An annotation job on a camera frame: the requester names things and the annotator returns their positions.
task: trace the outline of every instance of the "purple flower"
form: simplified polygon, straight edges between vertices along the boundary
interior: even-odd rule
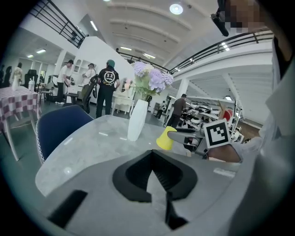
[[[159,93],[165,89],[165,80],[163,74],[159,70],[152,69],[149,73],[149,77],[150,81],[148,84],[152,91],[156,89],[156,92]]]
[[[171,74],[164,74],[163,75],[165,84],[171,85],[173,83],[173,76]]]
[[[145,67],[146,67],[145,63],[143,63],[141,61],[135,62],[134,66],[133,66],[135,75],[137,75],[140,78],[144,77],[144,75],[145,75],[144,68]]]

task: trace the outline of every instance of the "metal railing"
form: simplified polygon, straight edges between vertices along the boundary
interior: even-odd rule
[[[148,60],[145,60],[141,57],[137,57],[137,56],[133,56],[133,55],[130,55],[130,54],[126,54],[126,53],[120,53],[119,54],[124,57],[130,64],[133,63],[133,62],[136,62],[136,61],[142,61],[143,63],[149,63],[151,64],[153,67],[157,68],[158,70],[164,72],[164,73],[169,73],[169,70],[166,69],[165,67],[162,67],[158,64],[155,64],[153,62],[150,62]]]
[[[272,38],[273,38],[273,33],[268,29],[264,29],[255,33],[244,33],[244,34],[233,36],[231,38],[215,43],[199,51],[198,53],[190,56],[189,58],[185,59],[183,62],[179,63],[177,66],[173,67],[173,69],[170,70],[170,73],[173,75],[174,73],[180,71],[181,69],[184,69],[194,64],[196,61],[212,56],[214,54],[219,54],[225,51],[229,51],[232,48],[245,46],[247,44],[254,44],[254,43],[259,43],[265,40],[272,40]]]
[[[30,14],[58,32],[77,48],[82,44],[85,36],[51,0],[40,0]]]

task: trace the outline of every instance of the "round ceiling light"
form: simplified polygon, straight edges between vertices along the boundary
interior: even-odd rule
[[[172,4],[170,6],[170,11],[175,15],[179,15],[183,12],[183,7],[179,4]]]

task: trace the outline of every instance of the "yellow cup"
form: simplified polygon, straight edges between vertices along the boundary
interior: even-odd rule
[[[168,137],[169,131],[177,132],[175,128],[167,126],[164,132],[161,134],[161,136],[157,138],[157,145],[164,150],[172,149],[173,140]]]

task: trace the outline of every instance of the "human hand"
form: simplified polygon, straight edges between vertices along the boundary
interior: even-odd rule
[[[223,160],[226,162],[240,162],[241,159],[234,150],[234,148],[227,144],[220,147],[215,147],[209,150],[207,153],[208,157]]]

